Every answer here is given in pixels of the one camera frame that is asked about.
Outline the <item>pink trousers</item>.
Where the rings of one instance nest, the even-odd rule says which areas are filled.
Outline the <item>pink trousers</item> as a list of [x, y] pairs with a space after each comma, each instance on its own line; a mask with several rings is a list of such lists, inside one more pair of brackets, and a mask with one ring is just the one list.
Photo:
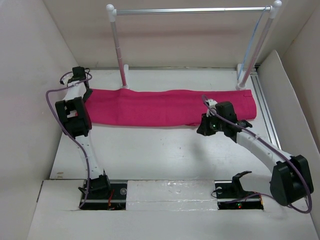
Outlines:
[[129, 89], [94, 89], [85, 107], [92, 123], [127, 127], [198, 126], [206, 112], [202, 96], [231, 102], [240, 120], [257, 116], [257, 106], [250, 90], [234, 91], [133, 91]]

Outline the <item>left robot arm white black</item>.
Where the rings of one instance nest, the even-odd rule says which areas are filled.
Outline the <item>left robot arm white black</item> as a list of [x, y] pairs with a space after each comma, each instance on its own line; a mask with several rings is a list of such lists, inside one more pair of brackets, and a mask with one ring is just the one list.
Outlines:
[[87, 77], [71, 77], [66, 84], [68, 89], [65, 97], [54, 106], [59, 122], [76, 144], [85, 166], [87, 181], [79, 190], [85, 199], [103, 200], [109, 198], [112, 187], [105, 170], [98, 163], [91, 140], [92, 121], [85, 101], [92, 90]]

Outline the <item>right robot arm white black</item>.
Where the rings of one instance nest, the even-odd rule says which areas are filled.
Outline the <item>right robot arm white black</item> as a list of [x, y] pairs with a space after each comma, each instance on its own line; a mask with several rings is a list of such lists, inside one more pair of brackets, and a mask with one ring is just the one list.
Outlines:
[[256, 133], [249, 130], [252, 125], [246, 120], [229, 121], [211, 113], [201, 116], [197, 133], [212, 136], [222, 132], [236, 144], [247, 149], [258, 158], [271, 172], [270, 193], [273, 199], [282, 206], [295, 208], [292, 203], [305, 198], [307, 210], [296, 209], [301, 213], [310, 213], [314, 192], [308, 160], [302, 156], [294, 156], [278, 149]]

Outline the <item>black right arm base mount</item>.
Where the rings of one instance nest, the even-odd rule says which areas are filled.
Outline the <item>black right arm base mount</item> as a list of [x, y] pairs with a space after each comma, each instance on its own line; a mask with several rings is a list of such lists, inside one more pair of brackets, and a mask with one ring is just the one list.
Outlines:
[[217, 200], [218, 210], [263, 210], [262, 197], [254, 191], [244, 190], [240, 178], [251, 174], [243, 171], [231, 180], [215, 180], [211, 196]]

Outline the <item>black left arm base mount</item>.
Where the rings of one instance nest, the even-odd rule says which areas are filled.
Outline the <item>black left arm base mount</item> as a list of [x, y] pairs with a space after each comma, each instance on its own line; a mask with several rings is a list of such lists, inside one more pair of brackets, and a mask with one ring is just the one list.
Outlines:
[[106, 193], [89, 193], [85, 200], [85, 189], [79, 187], [81, 200], [79, 208], [81, 210], [103, 210], [103, 211], [122, 211], [126, 209], [128, 182], [111, 181], [111, 190]]

